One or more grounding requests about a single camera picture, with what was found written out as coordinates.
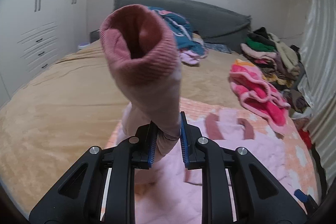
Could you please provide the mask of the pink quilted jacket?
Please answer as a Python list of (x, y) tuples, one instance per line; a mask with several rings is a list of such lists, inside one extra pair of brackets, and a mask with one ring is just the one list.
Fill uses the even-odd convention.
[(161, 130), (155, 159), (162, 159), (181, 134), (181, 67), (173, 33), (157, 13), (128, 5), (104, 20), (100, 41), (111, 75), (130, 101), (125, 136), (135, 134), (142, 118), (154, 122)]

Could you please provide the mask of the bag of clothes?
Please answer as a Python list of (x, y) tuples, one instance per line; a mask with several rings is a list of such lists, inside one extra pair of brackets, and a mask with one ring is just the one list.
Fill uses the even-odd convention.
[(294, 89), (285, 89), (281, 92), (281, 94), (288, 104), (290, 104), (289, 116), (291, 119), (310, 119), (312, 117), (312, 108), (299, 91)]

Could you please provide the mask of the pile of folded clothes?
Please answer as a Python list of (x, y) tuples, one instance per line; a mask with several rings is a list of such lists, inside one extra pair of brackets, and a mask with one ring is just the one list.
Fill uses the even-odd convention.
[(305, 75), (299, 47), (287, 46), (265, 27), (250, 32), (240, 44), (242, 54), (262, 72), (277, 90), (298, 89)]

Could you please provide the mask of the red plastic bag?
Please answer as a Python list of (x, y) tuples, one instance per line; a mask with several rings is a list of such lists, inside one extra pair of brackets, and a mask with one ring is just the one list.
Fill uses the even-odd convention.
[(302, 141), (305, 143), (308, 150), (311, 150), (313, 147), (313, 143), (310, 138), (310, 133), (308, 131), (305, 131), (303, 128), (298, 131)]

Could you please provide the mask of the tan bed sheet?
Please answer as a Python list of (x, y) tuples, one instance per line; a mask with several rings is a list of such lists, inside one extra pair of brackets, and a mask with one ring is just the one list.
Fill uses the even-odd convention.
[[(228, 83), (237, 53), (214, 50), (200, 67), (182, 65), (182, 111), (191, 102), (242, 109)], [(28, 218), (31, 209), (90, 147), (105, 147), (128, 100), (110, 76), (100, 41), (72, 53), (19, 89), (1, 109), (1, 180)]]

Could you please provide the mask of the orange checked blanket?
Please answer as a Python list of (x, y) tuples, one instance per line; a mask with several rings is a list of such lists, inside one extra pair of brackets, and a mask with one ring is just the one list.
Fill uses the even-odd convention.
[[(309, 150), (294, 123), (277, 135), (266, 120), (248, 110), (181, 98), (189, 124), (228, 149), (246, 147), (290, 194), (299, 189), (318, 200), (317, 180)], [(136, 223), (201, 223), (202, 172), (187, 170), (181, 146), (151, 168), (153, 177), (135, 187)]]

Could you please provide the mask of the pink fleece blanket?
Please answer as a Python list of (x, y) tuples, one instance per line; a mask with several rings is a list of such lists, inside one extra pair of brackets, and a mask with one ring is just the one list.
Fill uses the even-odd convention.
[(275, 133), (282, 136), (288, 133), (290, 104), (263, 79), (257, 66), (236, 59), (231, 65), (228, 80), (242, 107), (265, 119)]

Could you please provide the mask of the cream satin curtain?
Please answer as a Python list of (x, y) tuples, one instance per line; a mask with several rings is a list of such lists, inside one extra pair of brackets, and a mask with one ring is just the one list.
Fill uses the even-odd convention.
[(331, 184), (335, 179), (335, 0), (310, 0), (300, 55), (306, 75), (299, 90), (313, 111), (306, 128)]

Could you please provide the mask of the grey headboard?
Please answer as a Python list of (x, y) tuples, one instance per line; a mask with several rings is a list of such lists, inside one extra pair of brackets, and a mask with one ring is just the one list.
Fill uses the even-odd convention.
[(114, 0), (114, 9), (133, 4), (181, 14), (206, 43), (225, 45), (238, 54), (251, 30), (251, 16), (192, 0)]

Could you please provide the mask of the white wardrobe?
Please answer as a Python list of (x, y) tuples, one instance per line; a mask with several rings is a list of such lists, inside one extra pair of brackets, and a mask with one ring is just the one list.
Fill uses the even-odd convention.
[(1, 104), (88, 40), (87, 0), (1, 0)]

